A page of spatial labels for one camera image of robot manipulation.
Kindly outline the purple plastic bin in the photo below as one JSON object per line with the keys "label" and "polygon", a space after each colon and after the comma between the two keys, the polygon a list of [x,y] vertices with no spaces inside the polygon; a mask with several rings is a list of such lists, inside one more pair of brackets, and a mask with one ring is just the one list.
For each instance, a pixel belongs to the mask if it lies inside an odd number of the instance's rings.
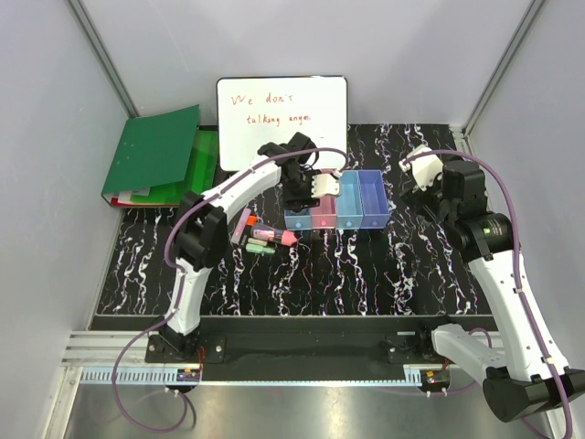
{"label": "purple plastic bin", "polygon": [[389,221],[389,207],[383,176],[379,170],[358,170],[363,219],[361,228],[384,229]]}

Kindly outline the pink plastic bin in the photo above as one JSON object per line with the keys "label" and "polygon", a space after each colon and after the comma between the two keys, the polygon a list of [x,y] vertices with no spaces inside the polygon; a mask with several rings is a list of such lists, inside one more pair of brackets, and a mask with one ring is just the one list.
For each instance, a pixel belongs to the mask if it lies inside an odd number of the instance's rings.
{"label": "pink plastic bin", "polygon": [[334,230],[337,223],[335,197],[321,198],[318,206],[310,208],[310,214],[313,230]]}

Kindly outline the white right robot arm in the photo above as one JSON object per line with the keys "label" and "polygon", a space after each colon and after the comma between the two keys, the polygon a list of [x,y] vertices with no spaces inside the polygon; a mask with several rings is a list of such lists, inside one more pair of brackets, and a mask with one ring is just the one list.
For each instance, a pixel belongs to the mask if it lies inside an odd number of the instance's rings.
{"label": "white right robot arm", "polygon": [[584,393],[584,372],[561,353],[532,294],[516,214],[488,208],[485,177],[494,170],[470,155],[422,149],[399,163],[412,180],[401,196],[424,219],[440,223],[487,299],[503,353],[454,323],[415,339],[420,359],[453,361],[477,382],[500,421],[560,408]]}

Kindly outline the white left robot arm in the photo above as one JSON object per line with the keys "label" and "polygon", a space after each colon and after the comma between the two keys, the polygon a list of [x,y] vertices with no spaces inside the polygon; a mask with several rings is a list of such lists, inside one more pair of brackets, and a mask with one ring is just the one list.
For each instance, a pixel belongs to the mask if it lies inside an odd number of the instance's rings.
{"label": "white left robot arm", "polygon": [[296,133],[285,144],[261,146],[247,168],[219,186],[183,196],[165,244],[165,262],[175,270],[171,305],[155,325],[165,351],[176,361],[189,361],[197,353],[203,293],[211,270],[227,250],[228,225],[234,215],[277,185],[282,185],[287,210],[318,204],[312,197],[313,177],[318,172],[305,165],[311,154],[318,154],[314,142]]}

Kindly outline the light blue bin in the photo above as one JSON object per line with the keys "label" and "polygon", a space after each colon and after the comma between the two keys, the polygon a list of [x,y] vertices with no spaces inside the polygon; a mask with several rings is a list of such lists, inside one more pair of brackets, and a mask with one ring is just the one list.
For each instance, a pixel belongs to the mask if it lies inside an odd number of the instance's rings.
{"label": "light blue bin", "polygon": [[335,199],[336,227],[339,230],[357,230],[364,218],[357,171],[346,170],[339,178],[339,184],[340,194]]}
{"label": "light blue bin", "polygon": [[284,222],[287,230],[310,230],[312,228],[312,217],[310,209],[284,211]]}

